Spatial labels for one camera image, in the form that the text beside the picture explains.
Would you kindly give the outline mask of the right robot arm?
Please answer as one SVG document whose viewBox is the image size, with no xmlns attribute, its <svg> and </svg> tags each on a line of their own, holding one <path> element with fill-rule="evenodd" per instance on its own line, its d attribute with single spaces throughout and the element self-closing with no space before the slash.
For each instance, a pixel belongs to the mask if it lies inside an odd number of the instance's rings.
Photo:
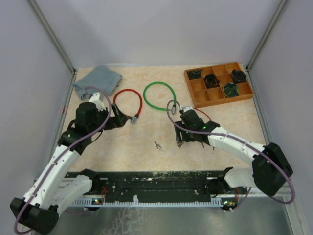
<svg viewBox="0 0 313 235">
<path fill-rule="evenodd" d="M 175 122 L 176 142 L 197 141 L 222 149 L 249 165 L 248 168 L 230 168 L 219 180 L 219 190 L 231 193 L 236 187 L 256 187 L 273 197 L 290 179 L 293 170 L 279 145 L 258 144 L 240 138 L 213 121 L 204 122 L 193 108 L 180 112 Z"/>
</svg>

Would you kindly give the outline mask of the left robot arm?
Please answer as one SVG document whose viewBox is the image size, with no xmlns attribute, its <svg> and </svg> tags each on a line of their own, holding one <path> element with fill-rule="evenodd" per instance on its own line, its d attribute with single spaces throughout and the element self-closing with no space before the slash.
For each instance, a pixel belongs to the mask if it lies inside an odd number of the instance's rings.
<svg viewBox="0 0 313 235">
<path fill-rule="evenodd" d="M 14 231 L 20 235 L 18 224 L 42 235 L 50 233 L 62 213 L 85 193 L 96 194 L 102 188 L 97 172 L 84 169 L 72 183 L 58 189 L 68 170 L 92 144 L 92 136 L 104 130 L 120 128 L 130 119 L 116 104 L 106 108 L 101 101 L 84 102 L 76 109 L 75 119 L 62 133 L 49 163 L 22 197 L 14 198 L 10 209 L 16 220 Z"/>
</svg>

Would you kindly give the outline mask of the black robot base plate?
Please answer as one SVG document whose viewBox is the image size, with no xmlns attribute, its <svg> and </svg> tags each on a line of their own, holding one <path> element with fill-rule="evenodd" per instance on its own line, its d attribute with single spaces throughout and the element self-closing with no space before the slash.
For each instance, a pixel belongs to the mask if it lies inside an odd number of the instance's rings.
<svg viewBox="0 0 313 235">
<path fill-rule="evenodd" d="M 218 171 L 99 172 L 97 183 L 87 193 L 104 197 L 105 202 L 202 203 L 223 194 L 246 193 L 244 187 L 232 188 Z"/>
</svg>

